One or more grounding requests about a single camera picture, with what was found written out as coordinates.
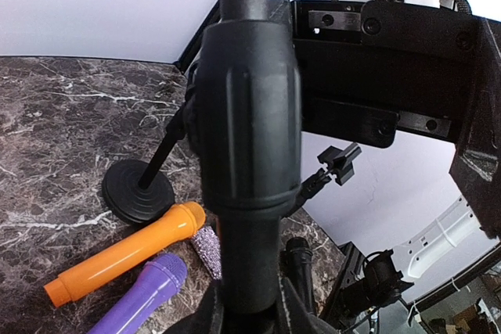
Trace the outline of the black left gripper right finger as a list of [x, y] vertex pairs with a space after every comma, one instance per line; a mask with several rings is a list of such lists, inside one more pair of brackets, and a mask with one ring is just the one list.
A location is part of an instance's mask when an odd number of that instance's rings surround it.
[[274, 333], [280, 334], [335, 334], [337, 330], [322, 319], [306, 311], [288, 278], [279, 280], [276, 298]]

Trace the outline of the tall stand large clip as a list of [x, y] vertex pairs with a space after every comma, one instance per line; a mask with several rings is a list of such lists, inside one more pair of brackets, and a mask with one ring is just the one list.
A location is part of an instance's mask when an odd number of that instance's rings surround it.
[[218, 219], [222, 333], [270, 333], [279, 223], [301, 183], [301, 88], [287, 26], [269, 0], [220, 0], [196, 72], [203, 201]]

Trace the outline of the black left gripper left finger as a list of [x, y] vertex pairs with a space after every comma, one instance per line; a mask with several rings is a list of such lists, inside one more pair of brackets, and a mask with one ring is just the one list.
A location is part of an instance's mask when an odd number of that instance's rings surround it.
[[223, 329], [223, 302], [220, 282], [212, 282], [196, 311], [174, 323], [164, 334], [220, 334]]

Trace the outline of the glitter microphone silver head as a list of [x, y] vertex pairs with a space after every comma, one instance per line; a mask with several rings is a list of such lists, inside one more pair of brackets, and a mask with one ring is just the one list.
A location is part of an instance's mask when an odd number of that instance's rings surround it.
[[222, 278], [220, 243], [211, 226], [202, 227], [191, 239], [191, 244], [201, 259], [209, 275], [219, 280]]

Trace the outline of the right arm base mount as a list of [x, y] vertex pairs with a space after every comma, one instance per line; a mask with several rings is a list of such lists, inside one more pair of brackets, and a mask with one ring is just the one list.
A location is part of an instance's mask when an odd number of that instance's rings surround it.
[[373, 252], [348, 270], [337, 303], [342, 317], [353, 319], [370, 308], [391, 305], [414, 286], [395, 267], [393, 255], [393, 250]]

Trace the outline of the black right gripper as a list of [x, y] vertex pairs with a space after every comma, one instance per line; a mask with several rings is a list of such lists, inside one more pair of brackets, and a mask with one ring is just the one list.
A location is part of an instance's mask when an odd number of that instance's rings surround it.
[[458, 142], [449, 174], [500, 237], [499, 22], [382, 0], [270, 0], [269, 15], [293, 37], [304, 131], [382, 149], [398, 131]]

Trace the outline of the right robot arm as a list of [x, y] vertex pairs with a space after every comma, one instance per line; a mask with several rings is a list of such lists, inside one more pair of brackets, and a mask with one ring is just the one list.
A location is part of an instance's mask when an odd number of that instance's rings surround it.
[[462, 197], [396, 249], [417, 280], [481, 229], [500, 235], [500, 25], [439, 0], [292, 4], [304, 131], [386, 149], [402, 132], [455, 146]]

